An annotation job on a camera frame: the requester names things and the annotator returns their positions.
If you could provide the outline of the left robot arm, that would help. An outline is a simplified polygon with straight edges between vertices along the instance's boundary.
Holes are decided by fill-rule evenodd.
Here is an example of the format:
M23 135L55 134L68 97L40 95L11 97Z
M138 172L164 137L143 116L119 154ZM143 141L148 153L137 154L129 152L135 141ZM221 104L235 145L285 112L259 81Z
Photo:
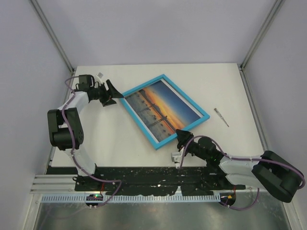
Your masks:
M86 185L96 191L102 183L121 183L121 180L105 180L85 149L84 131L80 120L80 112L92 101L99 101L103 107L116 104L115 99L123 95L107 79L83 74L65 80L70 91L67 101L57 109L49 110L47 123L49 140L53 147L65 152L74 163L78 177L85 177Z

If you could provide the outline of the small screwdriver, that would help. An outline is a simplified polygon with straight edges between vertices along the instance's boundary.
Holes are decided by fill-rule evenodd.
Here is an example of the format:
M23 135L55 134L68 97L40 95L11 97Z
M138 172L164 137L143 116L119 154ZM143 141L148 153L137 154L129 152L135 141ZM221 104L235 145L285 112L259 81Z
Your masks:
M230 127L229 124L226 122L225 118L223 117L223 115L219 112L219 110L217 108L214 108L214 111L220 117L220 119L227 125L227 127Z

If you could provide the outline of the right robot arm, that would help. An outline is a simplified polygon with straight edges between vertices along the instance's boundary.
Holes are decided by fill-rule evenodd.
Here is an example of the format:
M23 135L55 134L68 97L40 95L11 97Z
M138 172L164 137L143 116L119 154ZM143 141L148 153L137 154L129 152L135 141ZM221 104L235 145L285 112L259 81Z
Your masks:
M191 154L206 162L217 177L222 189L244 185L265 189L274 198L290 203L306 180L302 172L273 151L266 150L254 157L238 157L225 153L216 141L207 136L194 136L185 130L176 130L177 149L172 154L176 168L183 166L184 158Z

